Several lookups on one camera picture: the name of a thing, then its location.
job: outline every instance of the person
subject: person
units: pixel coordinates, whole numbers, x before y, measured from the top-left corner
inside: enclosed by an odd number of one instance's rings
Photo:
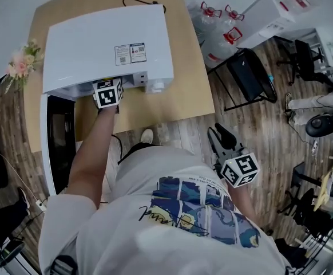
[[[43,274],[71,258],[78,274],[288,274],[257,226],[247,186],[226,188],[192,153],[141,143],[120,163],[100,206],[115,108],[103,109],[77,152],[66,194],[48,199],[39,240]]]
[[[306,99],[292,99],[292,94],[285,96],[285,113],[288,123],[293,125],[306,125],[313,117],[323,113],[333,113],[333,92]]]

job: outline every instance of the pink flower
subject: pink flower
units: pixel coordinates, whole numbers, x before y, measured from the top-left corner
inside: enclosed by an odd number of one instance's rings
[[[19,77],[22,77],[26,72],[27,66],[24,62],[15,63],[15,69]]]
[[[13,54],[13,63],[18,65],[20,62],[24,61],[23,51],[18,51]]]

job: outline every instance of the plastic water bottle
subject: plastic water bottle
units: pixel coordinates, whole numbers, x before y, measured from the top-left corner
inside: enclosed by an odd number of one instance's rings
[[[221,17],[222,11],[215,10],[212,7],[207,7],[205,2],[202,2],[201,8],[192,16],[193,27],[200,44],[206,37],[216,28],[217,20]]]
[[[243,21],[244,17],[243,14],[239,14],[237,11],[232,10],[230,5],[226,5],[225,11],[217,23],[216,29],[213,31],[212,35],[219,36],[226,33],[235,26],[237,20]]]
[[[242,36],[236,27],[222,35],[209,36],[201,48],[205,64],[214,68],[233,56],[237,52],[235,41]]]

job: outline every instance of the red cap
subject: red cap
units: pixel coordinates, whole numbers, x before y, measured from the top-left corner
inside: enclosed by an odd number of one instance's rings
[[[208,16],[214,16],[215,15],[215,8],[208,7],[205,9],[204,13]]]
[[[236,12],[235,10],[233,10],[233,11],[229,12],[229,15],[230,15],[231,18],[236,19],[237,16],[238,16],[238,12]]]
[[[234,44],[235,38],[232,34],[226,33],[223,34],[225,40],[227,40],[231,45]]]

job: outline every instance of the tabletop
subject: tabletop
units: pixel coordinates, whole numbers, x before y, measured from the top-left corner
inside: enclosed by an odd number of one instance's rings
[[[324,56],[327,59],[327,63],[330,67],[333,67],[333,47],[328,45],[328,43],[333,43],[333,39],[331,36],[327,33],[326,29],[324,27],[317,27],[316,33],[318,35],[318,39],[320,41],[320,44],[322,46],[322,50],[324,52]]]
[[[319,209],[321,205],[325,205],[329,201],[332,183],[333,183],[333,167],[322,179],[322,185],[320,186],[320,191],[318,194],[318,198],[316,199],[314,211],[316,211],[317,209]]]
[[[139,89],[128,89],[116,116],[114,133],[214,113],[211,90],[202,54],[191,19],[183,0],[157,1],[166,7],[165,19],[171,46],[174,80],[161,94],[147,95]],[[128,1],[129,5],[137,2]],[[52,0],[36,9],[29,38],[45,48],[51,25],[79,15],[123,7],[122,0]],[[24,88],[25,120],[32,152],[41,150],[39,138],[39,104],[42,73],[30,75]],[[90,131],[97,110],[91,97],[76,103],[76,139],[83,140]]]

